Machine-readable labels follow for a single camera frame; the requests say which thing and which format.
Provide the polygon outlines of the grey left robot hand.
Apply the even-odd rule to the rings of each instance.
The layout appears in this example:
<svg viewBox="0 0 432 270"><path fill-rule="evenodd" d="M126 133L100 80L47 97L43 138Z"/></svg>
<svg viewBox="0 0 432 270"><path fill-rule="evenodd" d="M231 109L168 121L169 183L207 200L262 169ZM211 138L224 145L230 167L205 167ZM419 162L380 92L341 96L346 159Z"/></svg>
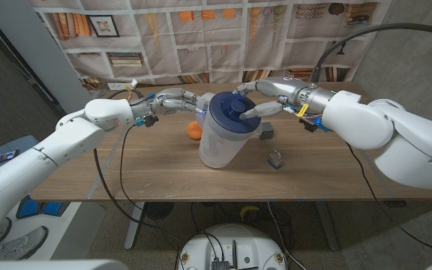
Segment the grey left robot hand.
<svg viewBox="0 0 432 270"><path fill-rule="evenodd" d="M170 115L177 112L205 114L202 97L183 88L166 88L146 102L148 111L154 115Z"/></svg>

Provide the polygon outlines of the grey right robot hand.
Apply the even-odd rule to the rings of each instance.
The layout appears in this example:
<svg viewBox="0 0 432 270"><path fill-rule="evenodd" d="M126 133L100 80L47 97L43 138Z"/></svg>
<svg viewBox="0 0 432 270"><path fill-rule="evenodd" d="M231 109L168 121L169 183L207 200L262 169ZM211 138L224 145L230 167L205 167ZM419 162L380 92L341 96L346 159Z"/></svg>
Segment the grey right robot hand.
<svg viewBox="0 0 432 270"><path fill-rule="evenodd" d="M307 84L304 81L290 77L275 77L245 82L233 91L234 95L246 97L249 93L257 91L266 97L276 97L276 100L256 105L254 108L242 112L239 118L245 121L256 117L275 116L286 105L302 107L306 101L306 97L302 96L302 91L306 87Z"/></svg>

